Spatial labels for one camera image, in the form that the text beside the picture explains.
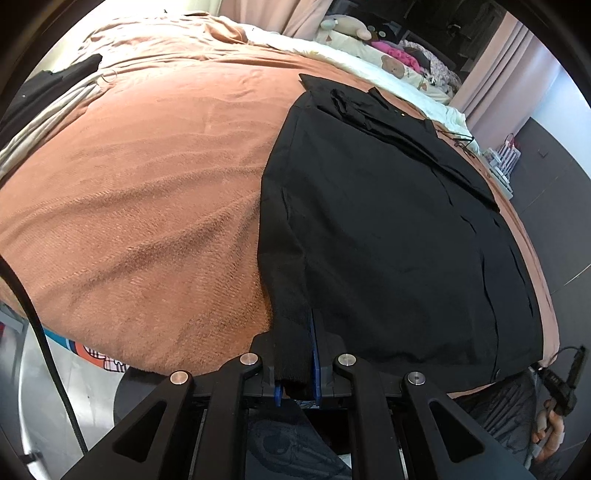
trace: bedding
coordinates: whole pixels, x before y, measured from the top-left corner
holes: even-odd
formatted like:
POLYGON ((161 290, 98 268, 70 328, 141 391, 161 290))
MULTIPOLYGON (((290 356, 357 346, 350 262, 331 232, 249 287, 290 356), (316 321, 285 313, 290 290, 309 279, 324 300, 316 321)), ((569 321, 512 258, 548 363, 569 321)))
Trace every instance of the bedding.
POLYGON ((430 52, 419 43, 408 40, 401 40, 400 45, 405 49, 416 48, 417 50, 423 52, 427 60, 431 62, 430 75, 433 80, 433 86, 446 88, 446 86, 449 85, 449 88, 452 90, 452 94, 454 95, 457 93, 457 91, 462 86, 460 77, 448 69, 447 66, 441 60, 439 60, 433 52, 430 52))
POLYGON ((393 48, 383 41, 373 41, 371 42, 371 46, 373 48, 377 48, 379 51, 384 52, 397 60, 400 60, 407 67, 411 67, 418 74, 421 73, 421 66, 418 64, 417 59, 414 58, 412 55, 409 55, 405 51, 393 48))
MULTIPOLYGON (((376 67, 379 67, 382 70, 385 70, 388 73, 394 74, 397 78, 401 79, 404 83, 408 83, 409 85, 415 87, 416 89, 420 90, 421 93, 427 95, 429 98, 431 98, 432 100, 435 100, 438 103, 441 103, 443 105, 447 105, 451 101, 451 97, 449 97, 445 93, 443 93, 442 90, 430 85, 429 82, 425 79, 425 77, 422 74, 415 72, 411 68, 403 66, 402 67, 403 68, 402 74, 398 74, 398 72, 393 73, 392 71, 390 71, 389 68, 387 68, 387 61, 384 58, 383 52, 381 52, 377 48, 374 48, 370 45, 367 45, 367 44, 357 40, 356 38, 348 37, 347 35, 343 35, 338 32, 331 32, 330 35, 327 35, 325 32, 319 31, 318 35, 316 35, 316 38, 314 40, 317 43, 327 45, 327 46, 335 48, 339 51, 348 53, 348 54, 350 54, 354 57, 357 57, 361 60, 365 60, 365 61, 369 62, 370 64, 375 65, 376 67)), ((395 95, 400 95, 400 89, 395 84, 395 80, 394 79, 390 79, 390 80, 392 80, 392 82, 390 82, 389 84, 386 84, 389 87, 389 88, 387 88, 387 90, 394 93, 395 95)), ((425 105, 425 101, 423 101, 421 103, 421 105, 424 105, 425 110, 427 109, 427 105, 425 105)), ((452 118, 454 118, 456 116, 455 112, 450 112, 450 113, 451 113, 452 118)), ((462 130, 462 132, 467 131, 467 127, 464 129, 464 127, 461 125, 462 123, 464 123, 461 118, 462 114, 457 112, 457 115, 458 115, 459 120, 457 122, 458 125, 455 128, 462 130)), ((460 133, 460 131, 457 131, 457 133, 459 133, 461 135, 466 135, 465 133, 460 133)), ((478 152, 478 145, 476 145, 476 144, 474 144, 474 152, 478 152)))
MULTIPOLYGON (((0 189, 0 251, 46 327, 163 374, 201 374, 244 353, 270 325, 256 264, 261 176, 304 92, 300 73, 364 91, 373 78, 405 114, 435 117, 450 145, 446 129, 467 132, 454 109, 377 67, 285 38, 205 14, 163 15, 110 22, 73 56, 100 53, 115 78, 0 189)), ((549 361, 558 332, 535 251, 484 166, 457 150, 519 245, 549 361)), ((11 304, 6 291, 0 299, 11 304)))
POLYGON ((0 182, 26 159, 29 152, 46 141, 69 113, 106 91, 100 85, 105 73, 104 70, 99 70, 76 83, 35 116, 0 150, 0 182))
POLYGON ((27 80, 0 119, 0 149, 25 128, 47 105, 57 100, 80 80, 96 72, 100 55, 87 58, 61 72, 39 72, 27 80))
POLYGON ((406 47, 403 50, 408 53, 409 55, 413 56, 416 61, 418 62, 419 66, 427 73, 431 72, 431 61, 425 56, 425 54, 419 50, 418 48, 414 47, 406 47))

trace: orange blanket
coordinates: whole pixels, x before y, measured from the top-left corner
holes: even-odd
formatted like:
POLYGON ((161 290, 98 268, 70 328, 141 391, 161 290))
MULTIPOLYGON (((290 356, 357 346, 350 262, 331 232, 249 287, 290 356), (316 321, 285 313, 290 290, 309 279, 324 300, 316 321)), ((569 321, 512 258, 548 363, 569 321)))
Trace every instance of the orange blanket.
MULTIPOLYGON (((269 328, 256 263, 259 192, 304 92, 298 75, 371 87, 319 61, 249 45, 230 21, 191 22, 189 54, 178 53, 176 37, 145 38, 136 60, 111 61, 110 89, 0 190, 0 252, 46 326, 165 374, 214 370, 269 328)), ((532 276, 549 358, 558 336, 544 277, 513 208, 490 185, 532 276)))

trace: white cloth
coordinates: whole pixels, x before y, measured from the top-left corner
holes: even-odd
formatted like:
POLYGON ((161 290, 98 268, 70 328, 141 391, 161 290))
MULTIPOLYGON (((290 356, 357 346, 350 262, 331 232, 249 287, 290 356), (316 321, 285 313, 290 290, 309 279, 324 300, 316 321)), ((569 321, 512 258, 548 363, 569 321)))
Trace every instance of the white cloth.
MULTIPOLYGON (((322 45, 327 45, 329 47, 336 48, 337 50, 344 51, 353 57, 368 61, 372 65, 376 65, 376 67, 387 71, 387 69, 382 67, 382 61, 384 56, 388 56, 388 54, 381 52, 377 48, 373 48, 371 45, 367 45, 360 40, 357 40, 357 38, 353 38, 333 30, 319 30, 314 41, 322 45)), ((427 95, 429 98, 432 98, 438 103, 447 105, 451 101, 451 97, 446 95, 442 90, 429 84, 423 75, 415 72, 412 68, 409 68, 406 65, 403 65, 403 67, 404 76, 400 80, 412 85, 417 89, 420 89, 424 95, 427 95)))
MULTIPOLYGON (((340 70, 367 80, 375 86, 409 102, 426 118, 441 123, 451 133, 465 138, 472 137, 466 126, 466 117, 463 113, 460 113, 454 107, 436 102, 414 86, 397 79, 394 75, 376 65, 314 41, 285 37, 284 35, 261 30, 254 25, 241 24, 241 27, 245 30, 249 41, 254 44, 267 45, 277 50, 297 53, 303 57, 334 65, 340 70)), ((474 153, 480 154, 480 148, 476 141, 472 141, 468 148, 474 153)))
POLYGON ((0 151, 0 180, 21 164, 27 155, 56 127, 77 105, 97 96, 101 87, 98 81, 104 74, 113 75, 113 69, 99 70, 79 81, 70 90, 51 103, 23 128, 0 151))

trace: pink blanket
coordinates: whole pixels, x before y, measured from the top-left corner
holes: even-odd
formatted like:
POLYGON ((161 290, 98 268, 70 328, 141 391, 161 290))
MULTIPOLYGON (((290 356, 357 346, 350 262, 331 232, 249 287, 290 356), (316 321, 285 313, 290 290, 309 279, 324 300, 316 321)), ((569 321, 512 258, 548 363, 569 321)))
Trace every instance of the pink blanket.
POLYGON ((415 72, 421 73, 421 67, 419 66, 417 59, 412 55, 406 53, 403 50, 399 50, 397 48, 391 47, 386 42, 383 41, 374 41, 371 42, 371 46, 373 48, 377 48, 379 51, 383 53, 387 53, 391 57, 401 61, 407 67, 411 67, 415 72))

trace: curtain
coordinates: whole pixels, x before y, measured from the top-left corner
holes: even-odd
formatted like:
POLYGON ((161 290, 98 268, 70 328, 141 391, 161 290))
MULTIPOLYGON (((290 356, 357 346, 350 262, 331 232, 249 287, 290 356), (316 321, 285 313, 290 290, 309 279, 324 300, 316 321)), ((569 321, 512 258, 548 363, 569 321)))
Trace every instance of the curtain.
POLYGON ((219 14, 288 37, 312 40, 332 0, 223 0, 219 14))
POLYGON ((525 124, 559 71, 558 60, 507 13, 450 106, 466 115, 482 149, 497 148, 525 124))

